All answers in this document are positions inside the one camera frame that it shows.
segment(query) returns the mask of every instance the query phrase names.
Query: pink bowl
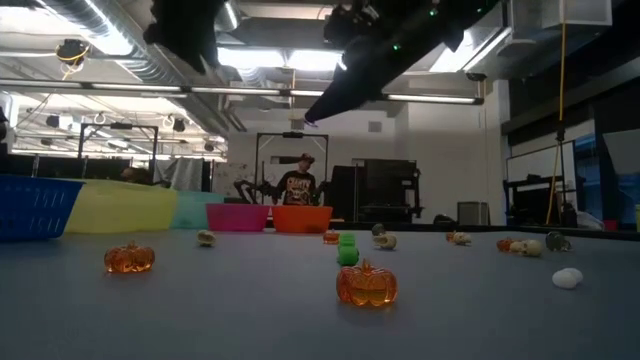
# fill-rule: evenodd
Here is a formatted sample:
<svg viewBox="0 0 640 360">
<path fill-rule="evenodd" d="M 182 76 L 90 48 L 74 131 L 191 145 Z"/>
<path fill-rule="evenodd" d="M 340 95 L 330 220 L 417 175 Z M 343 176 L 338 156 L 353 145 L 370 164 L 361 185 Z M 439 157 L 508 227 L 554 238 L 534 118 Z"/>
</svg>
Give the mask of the pink bowl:
<svg viewBox="0 0 640 360">
<path fill-rule="evenodd" d="M 209 230 L 261 232 L 267 225 L 270 206 L 207 204 Z"/>
</svg>

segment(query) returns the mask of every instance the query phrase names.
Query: green toy figure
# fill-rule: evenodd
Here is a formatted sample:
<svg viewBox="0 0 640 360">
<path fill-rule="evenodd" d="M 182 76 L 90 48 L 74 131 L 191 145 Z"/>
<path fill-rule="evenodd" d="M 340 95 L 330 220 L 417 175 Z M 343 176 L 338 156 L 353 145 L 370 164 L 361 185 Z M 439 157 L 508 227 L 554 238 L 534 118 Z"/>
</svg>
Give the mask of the green toy figure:
<svg viewBox="0 0 640 360">
<path fill-rule="evenodd" d="M 338 243 L 338 264 L 341 266 L 355 266 L 360 252 L 356 248 L 356 237 L 353 234 L 340 234 Z"/>
</svg>

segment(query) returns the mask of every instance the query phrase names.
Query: white egg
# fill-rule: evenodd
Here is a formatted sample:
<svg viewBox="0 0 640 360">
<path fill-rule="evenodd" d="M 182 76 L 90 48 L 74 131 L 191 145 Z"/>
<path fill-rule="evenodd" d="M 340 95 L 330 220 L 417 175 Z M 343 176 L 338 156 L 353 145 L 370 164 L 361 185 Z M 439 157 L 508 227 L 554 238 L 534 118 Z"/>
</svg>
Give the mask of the white egg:
<svg viewBox="0 0 640 360">
<path fill-rule="evenodd" d="M 574 289 L 578 285 L 578 280 L 573 274 L 565 270 L 560 270 L 553 274 L 551 281 L 553 281 L 553 285 L 567 290 Z"/>
<path fill-rule="evenodd" d="M 573 275 L 573 277 L 576 278 L 576 281 L 578 282 L 578 284 L 580 284 L 582 282 L 582 279 L 584 279 L 584 277 L 582 276 L 582 272 L 576 268 L 566 268 L 562 271 L 570 272 L 571 275 Z"/>
</svg>

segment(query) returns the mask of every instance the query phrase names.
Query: orange bowl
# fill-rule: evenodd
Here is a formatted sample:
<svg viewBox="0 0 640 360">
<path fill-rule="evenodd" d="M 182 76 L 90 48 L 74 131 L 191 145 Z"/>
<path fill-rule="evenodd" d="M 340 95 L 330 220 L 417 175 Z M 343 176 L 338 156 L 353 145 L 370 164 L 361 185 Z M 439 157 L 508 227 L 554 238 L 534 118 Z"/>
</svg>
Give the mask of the orange bowl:
<svg viewBox="0 0 640 360">
<path fill-rule="evenodd" d="M 324 234 L 329 230 L 332 207 L 283 205 L 271 208 L 277 232 Z"/>
</svg>

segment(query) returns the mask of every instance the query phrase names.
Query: small toy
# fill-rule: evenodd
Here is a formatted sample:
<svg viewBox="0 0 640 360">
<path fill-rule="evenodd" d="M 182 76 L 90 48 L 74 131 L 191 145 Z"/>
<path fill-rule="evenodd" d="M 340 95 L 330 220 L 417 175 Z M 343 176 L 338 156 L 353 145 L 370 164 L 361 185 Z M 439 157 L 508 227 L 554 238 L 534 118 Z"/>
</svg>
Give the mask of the small toy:
<svg viewBox="0 0 640 360">
<path fill-rule="evenodd" d="M 547 249 L 551 251 L 571 251 L 573 248 L 569 240 L 559 231 L 552 231 L 545 237 Z"/>
<path fill-rule="evenodd" d="M 341 266 L 354 266 L 358 263 L 360 252 L 356 248 L 356 239 L 353 234 L 341 234 L 338 243 L 338 264 Z"/>
<path fill-rule="evenodd" d="M 360 267 L 345 267 L 336 278 L 336 290 L 341 301 L 356 306 L 391 304 L 398 296 L 395 275 L 386 269 L 376 269 L 367 259 Z"/>
<path fill-rule="evenodd" d="M 384 225 L 375 224 L 371 229 L 371 233 L 373 234 L 373 236 L 380 236 L 386 234 L 387 231 L 384 229 Z"/>
<path fill-rule="evenodd" d="M 104 254 L 104 266 L 108 272 L 128 273 L 151 270 L 156 255 L 150 247 L 136 246 L 135 242 L 127 246 L 115 247 Z"/>
<path fill-rule="evenodd" d="M 340 242 L 340 234 L 331 230 L 331 232 L 324 233 L 322 240 L 325 244 L 337 245 Z"/>
<path fill-rule="evenodd" d="M 562 269 L 551 277 L 551 281 L 555 286 L 566 290 L 575 289 L 582 282 L 582 279 L 580 270 L 574 268 Z"/>
<path fill-rule="evenodd" d="M 216 244 L 216 235 L 213 231 L 200 230 L 198 231 L 198 244 L 202 247 L 212 247 Z"/>
<path fill-rule="evenodd" d="M 571 273 L 571 275 L 573 275 L 574 278 L 576 278 L 576 281 L 578 282 L 578 284 L 580 284 L 582 282 L 582 280 L 584 279 L 584 276 L 582 276 L 582 271 L 576 269 L 576 268 L 566 268 L 563 271 L 568 271 Z"/>
<path fill-rule="evenodd" d="M 454 233 L 452 242 L 456 245 L 467 246 L 471 244 L 471 235 L 467 233 Z"/>
<path fill-rule="evenodd" d="M 521 254 L 524 251 L 524 241 L 514 241 L 509 245 L 509 252 Z"/>
<path fill-rule="evenodd" d="M 373 242 L 380 247 L 380 249 L 393 250 L 398 244 L 398 239 L 392 234 L 382 234 L 373 237 Z"/>
<path fill-rule="evenodd" d="M 538 240 L 526 240 L 524 242 L 522 255 L 529 257 L 540 257 L 542 255 L 542 243 Z"/>
<path fill-rule="evenodd" d="M 509 252 L 509 248 L 511 247 L 512 243 L 513 243 L 513 239 L 506 238 L 506 239 L 498 240 L 498 242 L 496 243 L 496 246 L 498 247 L 498 251 L 500 252 Z"/>
</svg>

